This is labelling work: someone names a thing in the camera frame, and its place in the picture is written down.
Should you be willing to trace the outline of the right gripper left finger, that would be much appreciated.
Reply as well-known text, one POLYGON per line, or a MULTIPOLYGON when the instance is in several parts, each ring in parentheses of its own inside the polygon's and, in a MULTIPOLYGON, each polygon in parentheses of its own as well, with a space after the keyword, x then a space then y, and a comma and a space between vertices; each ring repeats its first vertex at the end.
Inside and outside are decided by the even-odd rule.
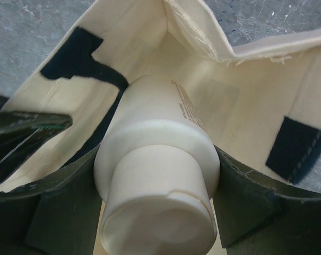
POLYGON ((101 208, 98 148, 46 177, 0 192, 0 254, 92 254, 101 208))

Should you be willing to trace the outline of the cream lotion bottle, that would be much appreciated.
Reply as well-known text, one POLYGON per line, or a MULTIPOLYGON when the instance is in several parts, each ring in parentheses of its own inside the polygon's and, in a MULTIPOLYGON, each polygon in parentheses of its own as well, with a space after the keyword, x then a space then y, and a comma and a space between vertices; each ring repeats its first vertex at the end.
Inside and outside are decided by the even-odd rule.
POLYGON ((131 83, 94 162, 105 202, 100 239, 108 254, 206 254, 216 223, 210 200, 220 175, 213 142, 175 80, 131 83))

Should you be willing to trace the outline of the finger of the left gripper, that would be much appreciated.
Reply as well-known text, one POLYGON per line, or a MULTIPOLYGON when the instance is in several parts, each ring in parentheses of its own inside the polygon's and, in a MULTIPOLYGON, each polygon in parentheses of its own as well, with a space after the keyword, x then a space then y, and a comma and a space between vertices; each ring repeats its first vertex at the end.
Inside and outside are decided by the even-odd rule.
POLYGON ((72 126, 69 115, 2 111, 0 95, 0 173, 13 173, 45 142, 72 126))

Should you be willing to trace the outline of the cream canvas tote bag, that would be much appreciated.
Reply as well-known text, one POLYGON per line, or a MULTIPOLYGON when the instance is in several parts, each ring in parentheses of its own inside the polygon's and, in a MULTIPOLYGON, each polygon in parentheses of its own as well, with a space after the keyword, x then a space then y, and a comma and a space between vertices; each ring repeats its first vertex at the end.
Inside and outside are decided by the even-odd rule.
POLYGON ((73 125, 0 192, 54 172, 94 134, 118 90, 79 73, 90 63, 129 82, 178 81, 214 144, 268 176, 298 183, 321 151, 321 28, 233 46, 203 1, 95 1, 3 107, 67 114, 73 125))

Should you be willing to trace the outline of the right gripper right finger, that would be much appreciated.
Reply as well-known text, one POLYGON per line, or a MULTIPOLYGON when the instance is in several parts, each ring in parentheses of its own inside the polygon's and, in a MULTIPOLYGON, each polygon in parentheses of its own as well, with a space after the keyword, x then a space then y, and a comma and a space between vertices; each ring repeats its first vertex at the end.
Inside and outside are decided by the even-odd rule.
POLYGON ((228 254, 321 254, 321 193, 217 153, 221 168, 213 202, 228 254))

